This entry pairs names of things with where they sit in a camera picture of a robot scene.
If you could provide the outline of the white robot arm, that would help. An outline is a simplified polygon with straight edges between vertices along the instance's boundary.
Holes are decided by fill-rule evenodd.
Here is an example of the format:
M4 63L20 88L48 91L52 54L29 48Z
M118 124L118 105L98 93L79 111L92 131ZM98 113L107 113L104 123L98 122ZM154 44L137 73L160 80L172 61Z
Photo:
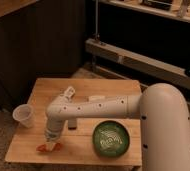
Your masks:
M135 95L72 103L66 91L46 109L45 137L59 139L67 120L139 118L143 171L190 171L190 114L183 94L157 83Z

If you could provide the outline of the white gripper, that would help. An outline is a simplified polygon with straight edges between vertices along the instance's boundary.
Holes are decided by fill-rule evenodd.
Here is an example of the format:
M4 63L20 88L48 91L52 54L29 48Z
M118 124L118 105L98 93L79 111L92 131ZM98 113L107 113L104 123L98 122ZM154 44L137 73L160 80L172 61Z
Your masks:
M57 140L62 133L62 127L60 125L47 125L45 128L46 146L48 150L52 150L52 141L54 140L54 146L59 144Z

